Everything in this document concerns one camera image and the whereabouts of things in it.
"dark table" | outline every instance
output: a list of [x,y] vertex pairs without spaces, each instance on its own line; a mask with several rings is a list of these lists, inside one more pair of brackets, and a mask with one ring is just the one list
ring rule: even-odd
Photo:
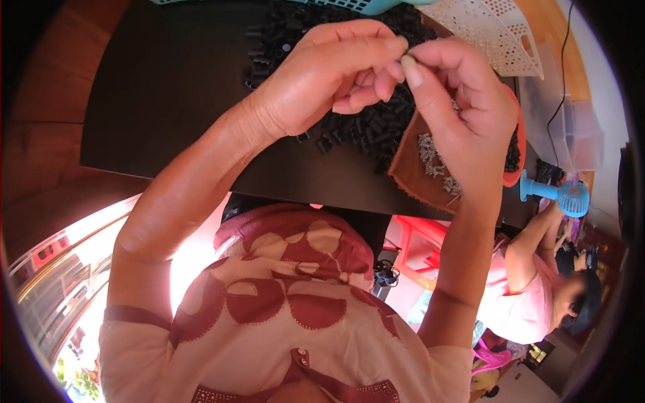
[[[249,94],[242,70],[258,44],[246,27],[264,20],[268,1],[133,0],[108,43],[87,106],[81,165],[154,178],[227,109]],[[514,80],[508,81],[514,88]],[[527,153],[530,177],[536,155]],[[277,141],[258,155],[231,191],[354,210],[450,220],[412,199],[376,161],[346,144],[322,156],[314,141]],[[523,227],[535,213],[504,190],[500,222]]]

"teal plastic basket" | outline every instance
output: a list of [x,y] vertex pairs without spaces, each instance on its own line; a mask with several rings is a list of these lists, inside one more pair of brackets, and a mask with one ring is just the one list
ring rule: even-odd
[[349,8],[364,15],[379,15],[401,3],[415,6],[428,5],[436,0],[288,0],[297,3],[313,3],[317,5],[334,5]]

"person in pink shirt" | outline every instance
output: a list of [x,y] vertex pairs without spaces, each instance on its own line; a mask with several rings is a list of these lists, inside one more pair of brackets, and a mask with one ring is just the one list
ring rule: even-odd
[[[173,315],[172,257],[244,167],[330,109],[353,114],[389,101],[404,80],[462,189],[418,334],[370,293],[370,234],[332,211],[279,202],[226,211],[217,261]],[[515,103],[463,41],[409,50],[370,19],[309,30],[256,91],[157,176],[121,229],[99,337],[105,400],[468,401],[471,334],[516,122]]]
[[[555,328],[584,328],[600,309],[600,280],[590,270],[560,268],[553,249],[564,214],[556,202],[536,215],[512,241],[495,241],[486,288],[477,312],[494,334],[520,344],[541,341]],[[584,318],[577,318],[583,313]]]

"red and white patterned shirt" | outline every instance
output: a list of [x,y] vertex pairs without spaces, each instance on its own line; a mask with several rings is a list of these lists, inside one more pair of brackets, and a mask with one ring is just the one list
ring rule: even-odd
[[334,402],[468,401],[472,350],[426,349],[370,294],[372,251],[344,220],[274,204],[226,221],[214,246],[171,324],[106,309],[107,402],[268,402],[304,377]]

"perforated basket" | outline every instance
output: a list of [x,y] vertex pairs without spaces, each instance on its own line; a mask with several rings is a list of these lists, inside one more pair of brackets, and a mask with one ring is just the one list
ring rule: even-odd
[[317,5],[335,5],[358,11],[365,15],[379,15],[395,5],[409,3],[411,5],[428,5],[436,0],[288,0],[298,3],[313,3]]
[[544,79],[531,29],[512,0],[439,0],[417,8],[477,46],[499,75]]

